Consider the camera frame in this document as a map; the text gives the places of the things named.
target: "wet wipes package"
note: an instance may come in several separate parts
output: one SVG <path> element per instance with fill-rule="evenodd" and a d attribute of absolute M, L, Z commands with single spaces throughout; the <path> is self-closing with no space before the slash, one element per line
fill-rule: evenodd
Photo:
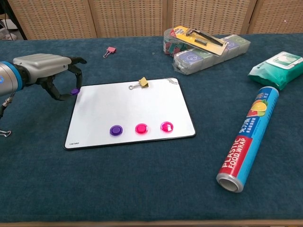
<path fill-rule="evenodd" d="M 222 40 L 228 44 L 220 56 L 196 48 L 175 54 L 173 63 L 175 71 L 189 75 L 244 54 L 250 46 L 250 41 L 238 35 L 230 35 Z"/>
<path fill-rule="evenodd" d="M 283 51 L 253 67 L 248 76 L 260 84 L 282 90 L 302 74 L 303 58 Z"/>

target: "table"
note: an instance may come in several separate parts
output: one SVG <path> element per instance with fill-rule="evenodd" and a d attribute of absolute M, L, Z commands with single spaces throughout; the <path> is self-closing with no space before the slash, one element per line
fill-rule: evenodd
<path fill-rule="evenodd" d="M 83 57 L 84 85 L 176 77 L 197 131 L 189 139 L 66 151 L 74 98 L 59 102 L 27 87 L 0 121 L 13 132 L 0 138 L 2 226 L 302 224 L 303 77 L 280 92 L 244 191 L 215 180 L 262 87 L 247 77 L 251 68 L 280 51 L 303 53 L 303 34 L 243 37 L 251 41 L 245 55 L 189 76 L 174 72 L 162 37 L 0 42 L 5 61 L 40 52 Z M 117 53 L 104 59 L 108 46 Z M 74 79 L 62 73 L 55 84 L 69 92 Z"/>

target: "green package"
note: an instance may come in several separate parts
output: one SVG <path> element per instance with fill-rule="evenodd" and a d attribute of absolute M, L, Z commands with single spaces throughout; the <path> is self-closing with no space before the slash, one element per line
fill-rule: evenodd
<path fill-rule="evenodd" d="M 248 77 L 266 86 L 282 90 L 286 84 L 303 74 L 303 58 L 280 52 L 252 68 Z"/>

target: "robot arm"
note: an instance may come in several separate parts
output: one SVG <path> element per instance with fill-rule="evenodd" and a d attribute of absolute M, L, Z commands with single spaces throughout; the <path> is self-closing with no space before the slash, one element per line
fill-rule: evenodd
<path fill-rule="evenodd" d="M 83 58 L 69 58 L 53 54 L 38 53 L 14 58 L 13 63 L 0 62 L 0 96 L 22 90 L 32 84 L 40 84 L 52 98 L 66 100 L 79 93 L 82 86 L 82 72 L 75 66 L 86 64 Z M 55 75 L 69 70 L 76 75 L 76 88 L 70 94 L 61 95 L 53 85 Z"/>

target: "small purple magnet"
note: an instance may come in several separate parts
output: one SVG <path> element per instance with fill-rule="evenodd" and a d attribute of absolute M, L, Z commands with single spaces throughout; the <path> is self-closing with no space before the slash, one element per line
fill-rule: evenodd
<path fill-rule="evenodd" d="M 110 128 L 109 133 L 113 136 L 118 136 L 123 132 L 123 129 L 120 125 L 114 125 Z"/>
<path fill-rule="evenodd" d="M 75 96 L 75 95 L 79 94 L 79 92 L 80 92 L 80 89 L 74 88 L 73 90 L 71 90 L 71 95 Z"/>

